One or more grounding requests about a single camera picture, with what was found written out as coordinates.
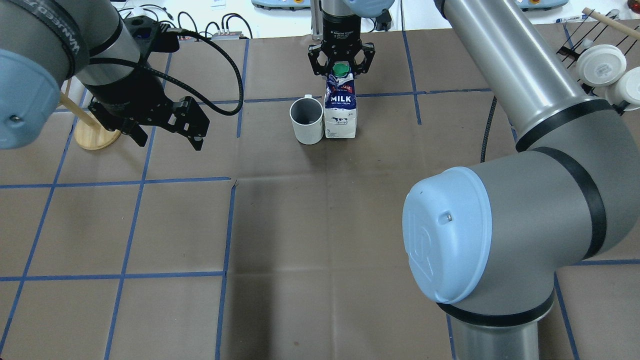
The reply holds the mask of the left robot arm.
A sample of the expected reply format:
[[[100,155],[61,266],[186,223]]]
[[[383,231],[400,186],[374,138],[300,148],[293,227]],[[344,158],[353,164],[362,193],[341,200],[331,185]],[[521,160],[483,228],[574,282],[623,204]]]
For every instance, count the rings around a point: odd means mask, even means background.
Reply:
[[[93,96],[98,129],[146,145],[144,126],[185,137],[200,150],[210,121],[192,96],[168,98],[148,64],[179,49],[179,30],[144,15],[123,19],[107,0],[1,2],[1,148],[34,142],[76,78]]]

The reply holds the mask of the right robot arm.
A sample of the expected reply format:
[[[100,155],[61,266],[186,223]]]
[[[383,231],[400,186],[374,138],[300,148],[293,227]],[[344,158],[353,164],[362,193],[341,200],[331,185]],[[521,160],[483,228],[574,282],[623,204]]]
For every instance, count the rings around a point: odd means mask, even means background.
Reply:
[[[518,135],[517,152],[409,191],[407,262],[450,316],[455,360],[537,360],[554,274],[606,252],[639,218],[639,150],[513,0],[437,0]]]

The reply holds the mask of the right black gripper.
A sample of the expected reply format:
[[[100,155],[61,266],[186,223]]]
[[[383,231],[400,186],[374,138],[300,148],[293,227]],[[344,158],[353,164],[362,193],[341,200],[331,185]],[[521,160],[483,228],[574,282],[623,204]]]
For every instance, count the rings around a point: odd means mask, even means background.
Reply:
[[[307,52],[314,75],[329,75],[338,62],[347,62],[354,76],[368,73],[376,50],[374,43],[362,43],[361,20],[356,14],[323,15],[322,41],[309,46]]]

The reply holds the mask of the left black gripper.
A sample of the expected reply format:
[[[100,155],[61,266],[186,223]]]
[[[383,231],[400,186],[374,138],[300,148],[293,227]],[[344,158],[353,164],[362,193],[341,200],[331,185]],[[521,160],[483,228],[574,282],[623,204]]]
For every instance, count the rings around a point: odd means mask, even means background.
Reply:
[[[144,147],[149,137],[143,126],[158,126],[187,137],[195,151],[202,149],[210,120],[192,96],[179,101],[167,97],[148,62],[153,52],[178,49],[178,36],[169,32],[169,26],[148,16],[124,20],[116,15],[108,22],[106,34],[89,45],[90,59],[127,60],[135,67],[89,64],[77,74],[94,97],[90,112],[106,130],[122,132]]]

